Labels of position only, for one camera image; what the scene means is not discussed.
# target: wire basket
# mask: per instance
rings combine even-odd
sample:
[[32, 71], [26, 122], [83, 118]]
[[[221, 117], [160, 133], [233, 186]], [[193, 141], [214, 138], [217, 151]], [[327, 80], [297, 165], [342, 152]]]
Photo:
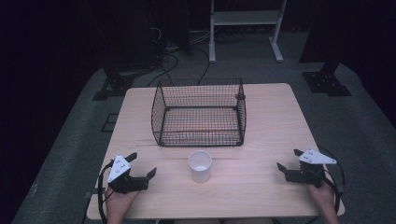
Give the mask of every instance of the wire basket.
[[162, 147], [241, 146], [246, 120], [241, 78], [158, 83], [151, 128]]

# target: human hand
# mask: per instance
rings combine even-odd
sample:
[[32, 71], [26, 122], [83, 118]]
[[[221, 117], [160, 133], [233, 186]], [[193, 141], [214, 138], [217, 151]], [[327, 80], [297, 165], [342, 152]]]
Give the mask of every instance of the human hand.
[[335, 214], [334, 192], [332, 188], [322, 181], [319, 188], [314, 185], [308, 185], [308, 189], [311, 199], [317, 206], [324, 223], [339, 223], [338, 217]]
[[132, 202], [140, 191], [132, 191], [126, 194], [113, 192], [111, 187], [105, 192], [107, 224], [121, 224]]

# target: cable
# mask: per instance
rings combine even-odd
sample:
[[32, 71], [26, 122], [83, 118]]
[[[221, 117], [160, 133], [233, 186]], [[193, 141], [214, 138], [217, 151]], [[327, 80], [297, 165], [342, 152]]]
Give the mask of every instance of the cable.
[[209, 69], [210, 61], [209, 61], [209, 55], [207, 55], [207, 53], [206, 53], [205, 51], [203, 51], [203, 50], [201, 50], [201, 49], [196, 49], [196, 50], [201, 51], [201, 52], [206, 56], [206, 58], [207, 58], [207, 66], [206, 66], [206, 69], [205, 69], [204, 73], [201, 75], [201, 77], [199, 78], [199, 81], [198, 81], [198, 86], [199, 86], [199, 85], [201, 84], [202, 79], [203, 79], [204, 76], [206, 75], [207, 70]]
[[155, 78], [153, 78], [149, 83], [148, 83], [148, 85], [147, 85], [147, 87], [149, 87], [150, 85], [151, 85], [151, 83], [152, 82], [154, 82], [158, 77], [161, 77], [161, 76], [163, 76], [163, 75], [165, 75], [165, 74], [167, 74], [168, 76], [169, 76], [169, 72], [170, 71], [172, 71], [177, 65], [178, 65], [178, 58], [176, 57], [176, 56], [174, 56], [174, 55], [172, 55], [172, 54], [166, 54], [167, 56], [171, 56], [171, 57], [173, 57], [174, 59], [176, 59], [176, 63], [169, 69], [169, 70], [165, 70], [164, 68], [163, 68], [163, 66], [162, 66], [162, 69], [163, 69], [163, 73], [161, 73], [161, 74], [159, 74], [158, 76], [156, 76]]
[[[318, 145], [318, 148], [319, 148], [319, 149], [323, 149], [323, 150], [326, 151], [333, 159], [335, 159], [336, 161], [338, 161], [337, 158], [330, 152], [329, 149], [327, 149], [327, 148], [325, 148], [325, 147], [322, 147], [322, 146], [320, 146], [320, 145]], [[343, 186], [345, 186], [345, 185], [347, 184], [347, 182], [346, 182], [346, 176], [345, 176], [345, 173], [344, 173], [344, 169], [343, 169], [343, 167], [341, 166], [341, 163], [340, 163], [340, 162], [337, 162], [337, 165], [338, 165], [338, 168], [340, 169], [341, 178], [342, 178], [342, 180], [343, 180]]]
[[[321, 147], [321, 146], [319, 146], [319, 145], [318, 145], [318, 148], [319, 148], [319, 149], [322, 149], [322, 150], [324, 150], [324, 151], [326, 151], [333, 159], [335, 159], [336, 161], [338, 161], [338, 160], [336, 159], [336, 157], [330, 152], [329, 149], [327, 149], [327, 148], [325, 148], [325, 147]], [[311, 170], [308, 170], [308, 172], [310, 172], [310, 173], [312, 173], [312, 174], [314, 174], [314, 175], [320, 177], [320, 179], [322, 179], [323, 181], [325, 181], [326, 184], [328, 184], [328, 185], [332, 188], [332, 191], [334, 192], [334, 196], [335, 196], [335, 202], [334, 202], [335, 214], [338, 213], [338, 209], [339, 209], [340, 202], [341, 202], [341, 197], [342, 197], [343, 194], [344, 194], [345, 185], [346, 185], [346, 178], [345, 178], [344, 169], [343, 169], [343, 167], [341, 166], [341, 163], [340, 163], [340, 162], [337, 162], [337, 165], [338, 165], [338, 168], [340, 169], [340, 173], [341, 173], [341, 177], [342, 177], [342, 189], [341, 189], [341, 190], [339, 189], [339, 187], [337, 187], [338, 185], [337, 185], [337, 183], [335, 182], [334, 177], [332, 176], [332, 174], [330, 174], [329, 171], [325, 170], [325, 172], [332, 178], [332, 181], [330, 181], [330, 180], [327, 179], [327, 178], [325, 178], [326, 180], [324, 180], [323, 177], [321, 177], [320, 175], [316, 174], [315, 172], [313, 172], [313, 171], [311, 171]], [[314, 217], [314, 218], [312, 218], [311, 220], [309, 220], [308, 222], [306, 222], [306, 224], [311, 224], [311, 223], [313, 223], [314, 221], [316, 221], [317, 219], [318, 219], [318, 217]]]
[[105, 216], [105, 212], [104, 212], [104, 210], [103, 210], [103, 203], [105, 202], [104, 200], [103, 200], [103, 192], [102, 192], [102, 187], [103, 187], [103, 175], [104, 175], [104, 173], [105, 173], [105, 170], [107, 170], [108, 168], [110, 168], [111, 166], [113, 166], [113, 163], [114, 163], [114, 161], [113, 160], [111, 160], [111, 162], [109, 162], [103, 169], [102, 169], [102, 172], [99, 174], [99, 177], [98, 177], [98, 208], [99, 208], [99, 214], [100, 214], [100, 217], [101, 217], [101, 219], [102, 219], [102, 222], [103, 223], [107, 223], [107, 219], [106, 219], [106, 216]]
[[103, 202], [105, 202], [113, 193], [114, 193], [114, 190], [111, 191], [111, 193], [103, 200]]

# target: black stand leg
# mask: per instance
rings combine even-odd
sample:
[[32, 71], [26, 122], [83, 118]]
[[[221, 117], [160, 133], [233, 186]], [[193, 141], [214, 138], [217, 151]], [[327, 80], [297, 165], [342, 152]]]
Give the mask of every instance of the black stand leg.
[[346, 86], [341, 85], [334, 75], [339, 62], [326, 62], [319, 72], [304, 72], [303, 76], [313, 93], [327, 93], [329, 96], [351, 96]]

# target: wooden table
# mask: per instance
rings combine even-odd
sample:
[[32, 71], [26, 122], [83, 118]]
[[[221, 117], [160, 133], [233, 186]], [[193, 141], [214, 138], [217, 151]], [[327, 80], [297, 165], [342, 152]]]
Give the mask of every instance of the wooden table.
[[[130, 89], [104, 159], [104, 167], [116, 154], [137, 152], [132, 176], [157, 174], [148, 190], [134, 201], [128, 218], [233, 218], [317, 216], [307, 187], [286, 182], [279, 162], [298, 169], [293, 154], [317, 145], [288, 84], [244, 85], [247, 131], [241, 147], [205, 148], [212, 158], [211, 178], [195, 183], [187, 162], [194, 147], [159, 147], [151, 130], [155, 88]], [[339, 214], [345, 212], [341, 204]], [[97, 195], [87, 216], [100, 219]]]

